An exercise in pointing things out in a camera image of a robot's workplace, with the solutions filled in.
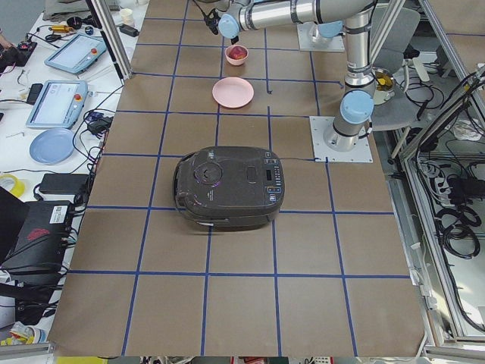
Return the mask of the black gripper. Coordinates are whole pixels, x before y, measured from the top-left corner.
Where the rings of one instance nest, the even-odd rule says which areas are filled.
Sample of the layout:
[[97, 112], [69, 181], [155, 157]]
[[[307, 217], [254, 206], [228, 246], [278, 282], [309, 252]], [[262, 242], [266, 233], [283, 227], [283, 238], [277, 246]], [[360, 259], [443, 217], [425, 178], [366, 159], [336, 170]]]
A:
[[[214, 34], [218, 35], [218, 23], [221, 18], [219, 17], [216, 10], [211, 10], [208, 14], [204, 14], [204, 22], [205, 25], [209, 28], [209, 30]], [[232, 43], [238, 43], [239, 37], [235, 36], [231, 39]]]

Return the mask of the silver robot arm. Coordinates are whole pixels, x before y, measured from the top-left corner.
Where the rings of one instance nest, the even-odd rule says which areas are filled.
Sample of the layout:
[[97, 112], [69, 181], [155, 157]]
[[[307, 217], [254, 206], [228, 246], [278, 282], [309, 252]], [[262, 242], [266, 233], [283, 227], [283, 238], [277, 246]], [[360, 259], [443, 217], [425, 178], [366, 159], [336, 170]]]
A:
[[295, 25], [302, 50], [346, 52], [345, 93], [339, 113], [326, 127], [323, 139], [336, 152], [349, 152], [371, 132], [376, 83], [371, 43], [375, 1], [216, 1], [203, 15], [215, 35], [231, 42], [243, 31]]

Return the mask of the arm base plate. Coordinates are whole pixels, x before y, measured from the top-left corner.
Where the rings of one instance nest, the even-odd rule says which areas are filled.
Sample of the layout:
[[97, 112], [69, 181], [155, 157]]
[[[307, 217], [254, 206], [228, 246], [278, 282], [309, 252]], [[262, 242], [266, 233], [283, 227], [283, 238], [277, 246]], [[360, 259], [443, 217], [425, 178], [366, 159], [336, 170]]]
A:
[[342, 136], [333, 128], [334, 117], [310, 116], [311, 141], [316, 162], [372, 163], [365, 129], [357, 136]]
[[344, 52], [343, 22], [326, 24], [312, 22], [297, 26], [299, 49], [308, 52]]

